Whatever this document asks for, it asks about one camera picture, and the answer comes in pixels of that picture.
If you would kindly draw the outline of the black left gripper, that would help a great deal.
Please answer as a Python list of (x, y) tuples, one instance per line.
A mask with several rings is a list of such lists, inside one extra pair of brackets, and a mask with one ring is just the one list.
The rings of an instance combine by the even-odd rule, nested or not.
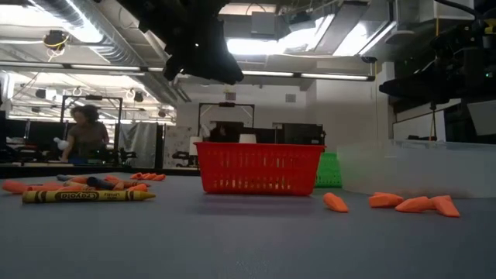
[(117, 0), (139, 21), (142, 32), (150, 31), (171, 55), (164, 77), (178, 74), (235, 84), (244, 79), (229, 53), (219, 13), (230, 0)]

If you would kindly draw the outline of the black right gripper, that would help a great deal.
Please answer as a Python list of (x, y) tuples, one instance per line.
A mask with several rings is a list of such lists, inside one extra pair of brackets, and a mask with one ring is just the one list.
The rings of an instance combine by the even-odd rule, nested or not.
[(430, 72), (385, 81), (379, 91), (396, 98), (446, 103), (452, 98), (485, 97), (484, 22), (442, 32), (430, 43), (436, 58)]

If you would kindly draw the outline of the grey ceiling box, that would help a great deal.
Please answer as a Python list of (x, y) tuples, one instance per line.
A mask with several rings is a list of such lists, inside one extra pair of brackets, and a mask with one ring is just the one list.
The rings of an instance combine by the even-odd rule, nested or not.
[(276, 35), (275, 14), (273, 12), (252, 12), (250, 34), (253, 38), (273, 40)]

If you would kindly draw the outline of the clear plastic container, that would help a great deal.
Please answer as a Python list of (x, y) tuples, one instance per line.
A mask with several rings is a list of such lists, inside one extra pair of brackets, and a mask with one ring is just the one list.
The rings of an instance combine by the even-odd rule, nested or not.
[(392, 140), (339, 146), (343, 189), (496, 198), (496, 145)]

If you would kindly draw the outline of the small black monitor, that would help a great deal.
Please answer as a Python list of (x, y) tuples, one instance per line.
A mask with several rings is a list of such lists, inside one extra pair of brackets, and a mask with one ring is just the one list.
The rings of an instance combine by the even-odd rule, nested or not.
[(284, 131), (282, 129), (255, 129), (257, 143), (276, 144), (284, 143)]

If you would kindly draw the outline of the ceiling strip light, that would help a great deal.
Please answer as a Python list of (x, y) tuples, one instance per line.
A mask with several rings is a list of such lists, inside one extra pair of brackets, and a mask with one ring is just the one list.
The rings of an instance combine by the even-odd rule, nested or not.
[(336, 80), (336, 81), (375, 81), (375, 76), (353, 75), (353, 74), (321, 74), (321, 73), (301, 73), (283, 71), (250, 71), (242, 70), (245, 76), (259, 76), (269, 78), (302, 78), (315, 80)]
[(32, 61), (13, 61), (0, 60), (0, 67), (18, 68), (18, 69), (40, 69), (54, 70), (61, 72), (63, 70), (71, 71), (94, 71), (117, 74), (142, 74), (142, 73), (161, 73), (163, 67), (146, 67), (146, 66), (117, 66), (103, 64), (68, 64), (68, 63), (52, 63), (52, 62), (32, 62)]

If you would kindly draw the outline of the grey hanging cloth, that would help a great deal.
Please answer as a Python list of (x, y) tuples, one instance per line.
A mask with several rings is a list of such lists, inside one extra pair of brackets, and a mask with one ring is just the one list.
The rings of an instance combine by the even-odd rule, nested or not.
[(135, 158), (125, 160), (133, 168), (153, 168), (157, 154), (156, 123), (135, 122), (119, 127), (119, 149), (135, 153)]

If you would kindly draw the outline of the large black monitor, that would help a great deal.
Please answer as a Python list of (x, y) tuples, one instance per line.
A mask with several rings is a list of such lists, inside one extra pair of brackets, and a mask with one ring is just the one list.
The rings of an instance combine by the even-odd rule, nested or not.
[(293, 145), (325, 146), (326, 132), (320, 124), (284, 123), (281, 142)]

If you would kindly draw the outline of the red plastic basket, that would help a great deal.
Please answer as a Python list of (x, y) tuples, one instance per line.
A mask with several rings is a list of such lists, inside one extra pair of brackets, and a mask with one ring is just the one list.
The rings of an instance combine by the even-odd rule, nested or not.
[(308, 196), (324, 146), (196, 143), (204, 192)]

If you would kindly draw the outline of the green plastic basket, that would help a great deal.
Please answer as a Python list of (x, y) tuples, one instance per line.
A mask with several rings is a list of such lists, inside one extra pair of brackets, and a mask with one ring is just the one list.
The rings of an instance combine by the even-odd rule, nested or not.
[(322, 153), (315, 179), (316, 188), (341, 188), (342, 178), (335, 153)]

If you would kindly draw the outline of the person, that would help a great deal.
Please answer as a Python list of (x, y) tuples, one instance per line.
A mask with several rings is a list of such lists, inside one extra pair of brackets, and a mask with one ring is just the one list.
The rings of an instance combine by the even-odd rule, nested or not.
[(63, 162), (83, 163), (91, 159), (97, 150), (103, 150), (109, 143), (109, 134), (99, 122), (98, 109), (94, 105), (76, 106), (71, 109), (75, 125), (67, 134), (68, 146), (64, 149)]

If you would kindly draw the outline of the yellow crayon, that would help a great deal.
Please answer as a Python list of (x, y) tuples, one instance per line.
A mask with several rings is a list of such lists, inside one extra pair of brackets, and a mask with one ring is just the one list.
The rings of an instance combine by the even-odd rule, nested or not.
[(145, 191), (26, 191), (23, 203), (141, 202), (156, 195)]

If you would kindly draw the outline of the white wall board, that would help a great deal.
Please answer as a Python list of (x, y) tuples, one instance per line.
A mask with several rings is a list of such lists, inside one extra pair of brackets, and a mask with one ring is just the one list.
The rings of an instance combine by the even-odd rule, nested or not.
[(393, 124), (393, 137), (395, 140), (406, 140), (409, 136), (429, 137), (433, 135), (437, 140), (446, 141), (444, 111), (436, 112), (435, 118), (434, 124), (432, 124), (431, 113), (396, 122)]

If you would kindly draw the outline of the black station frame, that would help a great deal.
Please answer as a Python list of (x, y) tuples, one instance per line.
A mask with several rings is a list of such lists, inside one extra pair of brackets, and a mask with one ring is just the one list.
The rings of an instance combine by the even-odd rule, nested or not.
[(107, 111), (107, 109), (105, 107), (94, 105), (98, 109), (98, 114), (99, 114), (99, 120), (98, 121), (99, 122), (102, 122), (105, 125), (105, 127), (106, 127), (106, 129), (108, 131), (109, 142), (106, 145), (106, 148), (103, 149), (103, 150), (97, 150), (95, 152), (95, 155), (91, 159), (88, 159), (87, 162), (77, 163), (77, 162), (70, 161), (70, 162), (64, 162), (64, 163), (71, 163), (71, 164), (104, 163), (104, 164), (114, 164), (114, 165), (117, 165), (118, 162), (119, 162), (119, 127), (122, 124), (122, 105), (123, 105), (122, 98), (104, 97), (104, 96), (101, 96), (101, 95), (86, 95), (84, 97), (83, 96), (75, 96), (75, 95), (64, 96), (63, 97), (63, 101), (62, 101), (62, 108), (61, 108), (61, 112), (60, 112), (60, 120), (63, 120), (64, 119), (65, 111), (68, 108), (68, 105), (66, 104), (66, 101), (69, 98), (71, 98), (74, 101), (74, 103), (79, 102), (80, 99), (83, 98), (86, 101), (96, 101), (96, 102), (109, 101), (112, 105), (114, 105), (114, 101), (117, 101), (119, 104), (115, 108), (117, 110), (117, 115), (111, 115), (111, 114), (109, 114), (109, 117), (113, 121), (113, 125), (114, 125), (114, 136), (113, 136), (113, 145), (112, 145), (112, 148), (109, 149), (109, 144), (110, 144), (110, 141), (111, 141), (111, 137), (110, 137), (109, 131), (108, 131), (107, 127), (106, 127), (106, 123), (100, 120), (101, 113), (103, 112), (105, 114), (106, 111)]
[(201, 123), (201, 118), (203, 116), (202, 114), (202, 107), (203, 106), (208, 106), (209, 109), (212, 106), (217, 106), (217, 107), (223, 107), (223, 108), (234, 108), (236, 106), (239, 107), (251, 107), (252, 113), (248, 113), (249, 117), (251, 118), (251, 128), (254, 128), (255, 124), (255, 112), (256, 112), (256, 106), (254, 104), (240, 104), (240, 103), (235, 103), (235, 102), (219, 102), (219, 103), (214, 103), (214, 102), (200, 102), (198, 103), (198, 123), (197, 123), (197, 136), (200, 136), (202, 134), (202, 123)]

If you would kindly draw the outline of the silver ceiling duct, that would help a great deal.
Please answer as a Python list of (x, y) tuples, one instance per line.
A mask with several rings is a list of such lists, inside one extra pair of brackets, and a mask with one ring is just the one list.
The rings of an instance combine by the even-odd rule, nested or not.
[(103, 16), (92, 0), (28, 0), (38, 9), (50, 13), (74, 30), (92, 31), (101, 39), (95, 44), (94, 51), (112, 66), (136, 66), (144, 74), (138, 80), (148, 87), (157, 98), (175, 103), (178, 100), (190, 102), (181, 88), (170, 85), (159, 72), (146, 69), (145, 60), (126, 42), (122, 34)]

